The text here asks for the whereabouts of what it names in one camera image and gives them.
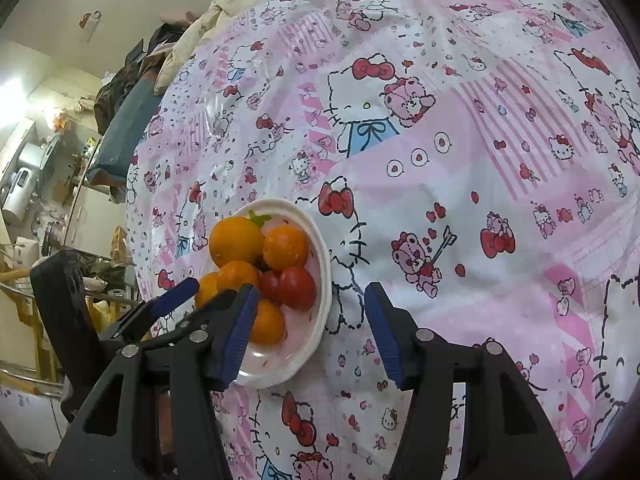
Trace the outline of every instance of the pink cloth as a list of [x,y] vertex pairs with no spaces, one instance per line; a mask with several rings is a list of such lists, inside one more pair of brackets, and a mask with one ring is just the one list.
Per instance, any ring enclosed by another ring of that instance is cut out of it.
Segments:
[[144,296],[213,270],[213,224],[257,198],[332,250],[316,354],[214,395],[234,477],[388,473],[410,394],[364,317],[372,281],[451,342],[500,341],[580,469],[638,378],[637,76],[597,0],[270,0],[198,47],[129,171]]

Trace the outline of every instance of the white cabinet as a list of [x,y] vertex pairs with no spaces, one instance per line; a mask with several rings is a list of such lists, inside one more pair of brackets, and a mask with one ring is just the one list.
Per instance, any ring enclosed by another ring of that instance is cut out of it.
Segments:
[[110,202],[109,195],[79,186],[66,228],[66,247],[111,257],[111,239],[116,227],[126,227],[126,204]]

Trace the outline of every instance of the orange fruit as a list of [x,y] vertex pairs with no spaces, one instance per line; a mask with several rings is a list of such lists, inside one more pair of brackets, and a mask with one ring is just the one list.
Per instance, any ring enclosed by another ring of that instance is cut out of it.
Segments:
[[249,341],[258,345],[275,345],[284,335],[284,316],[280,307],[269,300],[258,301],[258,314]]
[[252,264],[243,261],[229,262],[218,271],[218,290],[222,291],[226,288],[240,290],[245,283],[251,283],[258,287],[258,271]]
[[234,260],[254,264],[262,255],[263,241],[262,232],[251,220],[229,217],[213,226],[209,254],[220,269]]
[[205,306],[205,304],[218,295],[218,273],[210,272],[205,274],[199,280],[200,289],[196,294],[196,310]]
[[264,237],[262,257],[271,269],[303,267],[308,254],[306,235],[300,229],[290,225],[274,227]]

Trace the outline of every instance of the plate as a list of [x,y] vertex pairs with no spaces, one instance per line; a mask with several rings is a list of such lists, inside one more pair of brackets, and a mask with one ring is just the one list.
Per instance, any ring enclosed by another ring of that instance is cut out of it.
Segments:
[[281,306],[285,319],[285,336],[276,346],[247,345],[238,372],[237,384],[252,388],[269,388],[292,378],[313,355],[320,344],[332,302],[329,251],[313,219],[286,200],[267,198],[240,208],[234,216],[269,215],[262,226],[266,234],[277,225],[288,223],[306,233],[309,257],[305,269],[316,282],[316,301],[308,312]]

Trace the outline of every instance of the silver screw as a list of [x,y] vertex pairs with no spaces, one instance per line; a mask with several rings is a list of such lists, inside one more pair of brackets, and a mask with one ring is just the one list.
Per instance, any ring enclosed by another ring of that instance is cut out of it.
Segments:
[[189,339],[194,343],[202,343],[207,339],[209,335],[204,330],[195,330],[189,334]]
[[489,341],[486,344],[486,351],[489,352],[489,354],[500,355],[502,353],[502,345],[497,341]]
[[124,357],[133,357],[138,353],[138,345],[127,345],[122,349]]
[[431,330],[429,330],[428,328],[419,328],[416,332],[415,332],[415,336],[420,340],[420,341],[431,341],[433,339],[433,332]]

